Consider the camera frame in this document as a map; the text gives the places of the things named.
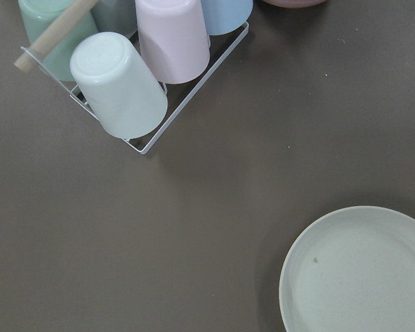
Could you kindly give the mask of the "mint green plastic cup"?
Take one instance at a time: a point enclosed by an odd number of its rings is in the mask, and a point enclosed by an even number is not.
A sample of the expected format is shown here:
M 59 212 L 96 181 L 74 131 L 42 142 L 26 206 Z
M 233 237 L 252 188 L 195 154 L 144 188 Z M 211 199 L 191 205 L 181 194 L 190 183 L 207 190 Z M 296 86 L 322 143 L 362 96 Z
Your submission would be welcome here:
M 40 61 L 58 80 L 72 82 L 73 51 L 98 32 L 91 15 L 96 4 L 97 1 L 19 1 L 30 46 L 15 66 L 29 73 Z

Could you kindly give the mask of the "white round plate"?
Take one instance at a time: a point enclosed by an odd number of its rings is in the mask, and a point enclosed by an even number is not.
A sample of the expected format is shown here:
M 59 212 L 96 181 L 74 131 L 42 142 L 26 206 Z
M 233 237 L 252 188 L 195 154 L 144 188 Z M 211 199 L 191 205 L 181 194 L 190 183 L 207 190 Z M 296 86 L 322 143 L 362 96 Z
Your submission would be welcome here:
M 415 331 L 415 219 L 347 207 L 314 221 L 279 280 L 287 331 Z

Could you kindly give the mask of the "blue plastic cup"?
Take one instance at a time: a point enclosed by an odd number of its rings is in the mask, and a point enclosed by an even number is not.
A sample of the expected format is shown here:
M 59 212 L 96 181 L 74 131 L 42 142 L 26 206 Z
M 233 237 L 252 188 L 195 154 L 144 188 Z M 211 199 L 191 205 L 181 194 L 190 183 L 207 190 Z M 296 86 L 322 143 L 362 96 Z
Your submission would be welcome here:
M 202 0 L 201 5 L 208 35 L 224 35 L 247 21 L 253 0 Z

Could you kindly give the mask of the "pink plastic cup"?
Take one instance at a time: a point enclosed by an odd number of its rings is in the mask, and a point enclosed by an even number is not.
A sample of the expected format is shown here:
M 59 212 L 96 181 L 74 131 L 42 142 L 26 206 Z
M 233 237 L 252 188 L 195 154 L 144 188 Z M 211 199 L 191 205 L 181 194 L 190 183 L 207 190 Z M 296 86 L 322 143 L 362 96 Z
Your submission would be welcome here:
M 136 1 L 140 54 L 159 82 L 197 78 L 210 61 L 200 1 Z

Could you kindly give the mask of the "grey plastic cup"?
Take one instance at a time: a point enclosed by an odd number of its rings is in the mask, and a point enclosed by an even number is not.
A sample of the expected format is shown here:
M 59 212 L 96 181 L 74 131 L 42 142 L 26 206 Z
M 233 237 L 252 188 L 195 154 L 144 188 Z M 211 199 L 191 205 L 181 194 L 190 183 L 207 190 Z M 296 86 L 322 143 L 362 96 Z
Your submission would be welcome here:
M 134 0 L 101 0 L 91 14 L 99 32 L 115 32 L 130 38 L 137 31 Z

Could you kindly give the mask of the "white plastic cup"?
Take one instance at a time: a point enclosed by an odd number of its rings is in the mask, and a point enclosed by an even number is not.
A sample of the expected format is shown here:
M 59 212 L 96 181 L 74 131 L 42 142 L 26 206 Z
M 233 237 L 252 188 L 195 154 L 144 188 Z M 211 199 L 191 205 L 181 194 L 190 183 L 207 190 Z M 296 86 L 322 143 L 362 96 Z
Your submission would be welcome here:
M 124 35 L 87 37 L 73 51 L 70 69 L 102 128 L 116 138 L 149 134 L 167 113 L 164 90 Z

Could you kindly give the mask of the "pink bowl with ice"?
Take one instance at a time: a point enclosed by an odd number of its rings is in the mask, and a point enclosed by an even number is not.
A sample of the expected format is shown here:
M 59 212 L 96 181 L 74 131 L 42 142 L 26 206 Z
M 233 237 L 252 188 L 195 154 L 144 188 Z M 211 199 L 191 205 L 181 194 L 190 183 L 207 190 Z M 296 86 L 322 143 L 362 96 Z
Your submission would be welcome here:
M 316 6 L 325 3 L 326 0 L 264 0 L 264 2 L 280 8 L 297 9 Z

